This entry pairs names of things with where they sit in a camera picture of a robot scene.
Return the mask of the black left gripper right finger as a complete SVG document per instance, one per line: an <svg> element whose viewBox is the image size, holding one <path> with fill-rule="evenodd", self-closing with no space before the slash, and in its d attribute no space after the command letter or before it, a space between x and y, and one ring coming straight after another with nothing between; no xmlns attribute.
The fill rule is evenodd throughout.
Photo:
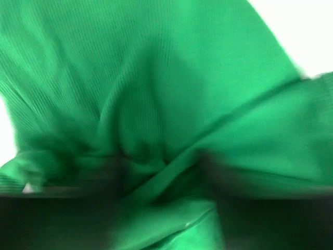
<svg viewBox="0 0 333 250"><path fill-rule="evenodd" d="M256 198L252 186L212 154L202 170L216 204L225 249L332 249L332 192Z"/></svg>

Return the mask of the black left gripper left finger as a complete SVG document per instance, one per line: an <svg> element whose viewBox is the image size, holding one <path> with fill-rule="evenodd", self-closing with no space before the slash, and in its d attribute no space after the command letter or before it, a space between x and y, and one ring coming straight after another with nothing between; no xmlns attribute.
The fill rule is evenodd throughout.
<svg viewBox="0 0 333 250"><path fill-rule="evenodd" d="M1 249L112 249L126 162L41 194L1 194Z"/></svg>

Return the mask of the green tank top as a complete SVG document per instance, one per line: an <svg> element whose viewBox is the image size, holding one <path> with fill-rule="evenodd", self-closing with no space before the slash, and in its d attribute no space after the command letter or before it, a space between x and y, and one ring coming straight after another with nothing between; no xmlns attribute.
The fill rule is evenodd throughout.
<svg viewBox="0 0 333 250"><path fill-rule="evenodd" d="M204 153L250 197L332 192L332 73L303 77L248 1L1 1L1 97L1 194L125 160L112 249L225 249Z"/></svg>

